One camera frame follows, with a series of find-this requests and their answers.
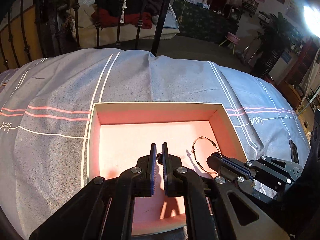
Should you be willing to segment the rose gold bangle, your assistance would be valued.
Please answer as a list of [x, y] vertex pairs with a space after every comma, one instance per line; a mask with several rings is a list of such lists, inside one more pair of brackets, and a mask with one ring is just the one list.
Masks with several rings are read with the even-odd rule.
[[191, 146], [191, 153], [201, 171], [210, 176], [217, 176], [218, 172], [210, 168], [207, 164], [207, 158], [210, 157], [212, 153], [217, 154], [218, 158], [222, 158], [221, 151], [215, 140], [205, 136], [197, 137]]

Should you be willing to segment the pale green jewelry box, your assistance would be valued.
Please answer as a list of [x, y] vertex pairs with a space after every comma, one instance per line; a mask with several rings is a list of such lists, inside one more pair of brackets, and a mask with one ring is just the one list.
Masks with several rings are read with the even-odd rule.
[[96, 103], [89, 124], [89, 179], [117, 178], [149, 155], [156, 145], [155, 188], [151, 197], [137, 197], [132, 236], [147, 236], [180, 229], [186, 225], [182, 197], [164, 193], [162, 145], [180, 157], [182, 165], [199, 176], [201, 171], [191, 153], [193, 141], [205, 136], [216, 141], [221, 153], [245, 161], [244, 148], [226, 109], [219, 103], [110, 102]]

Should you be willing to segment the black smartphone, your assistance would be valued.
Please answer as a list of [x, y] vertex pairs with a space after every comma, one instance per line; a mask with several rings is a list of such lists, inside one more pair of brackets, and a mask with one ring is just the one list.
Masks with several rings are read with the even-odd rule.
[[299, 163], [299, 158], [298, 158], [298, 151], [297, 151], [297, 146], [292, 140], [289, 140], [289, 146], [291, 149], [291, 160], [294, 163]]

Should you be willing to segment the grey striped bed sheet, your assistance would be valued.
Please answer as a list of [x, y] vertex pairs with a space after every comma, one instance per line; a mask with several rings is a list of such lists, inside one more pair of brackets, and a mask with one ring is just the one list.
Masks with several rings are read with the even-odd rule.
[[300, 165], [310, 144], [268, 82], [210, 61], [142, 50], [83, 49], [1, 74], [1, 208], [23, 239], [85, 183], [89, 119], [98, 102], [221, 103], [248, 159]]

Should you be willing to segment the pink stool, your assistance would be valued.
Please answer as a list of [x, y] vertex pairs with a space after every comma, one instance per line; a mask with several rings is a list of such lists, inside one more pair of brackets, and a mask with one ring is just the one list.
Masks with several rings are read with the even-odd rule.
[[235, 46], [238, 45], [240, 38], [238, 38], [236, 35], [234, 35], [233, 33], [228, 32], [227, 36], [225, 37], [225, 40], [223, 42], [221, 42], [219, 44], [219, 46], [222, 46], [224, 43], [226, 43], [227, 41], [230, 42], [231, 46], [232, 46], [232, 54], [234, 55], [235, 52]]

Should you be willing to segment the potted green plant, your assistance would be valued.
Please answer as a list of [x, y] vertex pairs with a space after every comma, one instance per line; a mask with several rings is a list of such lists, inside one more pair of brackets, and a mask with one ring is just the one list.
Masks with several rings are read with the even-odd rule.
[[291, 50], [302, 38], [301, 33], [294, 27], [281, 12], [269, 14], [270, 22], [263, 25], [263, 32], [258, 34], [260, 46], [251, 74], [263, 77], [269, 73], [284, 51]]

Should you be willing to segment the green patterned counter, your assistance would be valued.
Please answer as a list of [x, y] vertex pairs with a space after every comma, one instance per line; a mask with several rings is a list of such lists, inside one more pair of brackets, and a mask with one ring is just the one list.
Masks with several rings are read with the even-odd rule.
[[178, 24], [180, 36], [218, 44], [228, 33], [236, 34], [239, 28], [234, 21], [190, 2], [174, 0], [172, 8], [182, 18]]

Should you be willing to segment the black iron bed frame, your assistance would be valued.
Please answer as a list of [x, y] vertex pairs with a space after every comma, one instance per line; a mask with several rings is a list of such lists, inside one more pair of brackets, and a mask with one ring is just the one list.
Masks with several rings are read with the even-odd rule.
[[178, 34], [171, 0], [1, 0], [1, 71], [78, 49]]

